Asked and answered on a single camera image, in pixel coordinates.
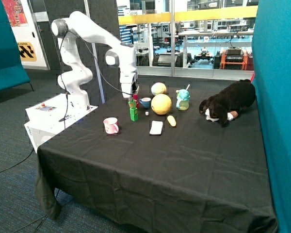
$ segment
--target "black and yellow sign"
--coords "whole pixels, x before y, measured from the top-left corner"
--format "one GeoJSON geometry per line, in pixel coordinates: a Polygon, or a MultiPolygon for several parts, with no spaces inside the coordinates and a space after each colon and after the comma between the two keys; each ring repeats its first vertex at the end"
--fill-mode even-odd
{"type": "Polygon", "coordinates": [[[17,44],[20,60],[22,62],[35,62],[37,60],[33,46],[30,42],[19,42],[17,44]]]}

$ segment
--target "orange machine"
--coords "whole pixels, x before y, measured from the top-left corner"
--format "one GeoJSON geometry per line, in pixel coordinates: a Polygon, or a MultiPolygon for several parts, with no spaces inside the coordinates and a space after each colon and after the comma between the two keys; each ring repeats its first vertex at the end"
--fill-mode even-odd
{"type": "Polygon", "coordinates": [[[247,70],[248,54],[241,48],[230,47],[223,50],[220,69],[247,70]]]}

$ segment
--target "stuffed dog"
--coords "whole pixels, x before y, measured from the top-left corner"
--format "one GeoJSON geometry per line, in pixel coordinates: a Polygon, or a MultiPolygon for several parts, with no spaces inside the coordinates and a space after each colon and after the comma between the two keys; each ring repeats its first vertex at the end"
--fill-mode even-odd
{"type": "Polygon", "coordinates": [[[239,80],[219,94],[203,100],[199,105],[199,113],[203,114],[209,110],[209,117],[219,119],[221,126],[224,126],[228,120],[228,113],[235,111],[238,115],[242,108],[250,107],[255,99],[256,89],[250,80],[239,80]]]}

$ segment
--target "yellow railing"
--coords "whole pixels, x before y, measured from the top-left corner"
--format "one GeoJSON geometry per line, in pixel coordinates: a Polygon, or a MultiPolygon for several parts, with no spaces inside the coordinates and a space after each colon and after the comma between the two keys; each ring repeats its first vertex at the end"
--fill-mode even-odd
{"type": "MultiPolygon", "coordinates": [[[[258,6],[246,6],[246,7],[227,7],[211,10],[175,12],[175,21],[256,17],[257,11],[258,6]]],[[[120,16],[118,18],[118,21],[119,25],[134,23],[144,24],[144,23],[170,22],[171,14],[170,12],[167,12],[160,14],[148,14],[137,16],[120,16]]]]}

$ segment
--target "sippy cup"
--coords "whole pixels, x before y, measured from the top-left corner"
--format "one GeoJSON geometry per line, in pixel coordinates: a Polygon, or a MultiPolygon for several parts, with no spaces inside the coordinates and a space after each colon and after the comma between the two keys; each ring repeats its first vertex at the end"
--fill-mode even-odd
{"type": "Polygon", "coordinates": [[[187,89],[181,89],[176,91],[177,103],[176,108],[179,110],[187,110],[189,108],[190,94],[187,89]]]}

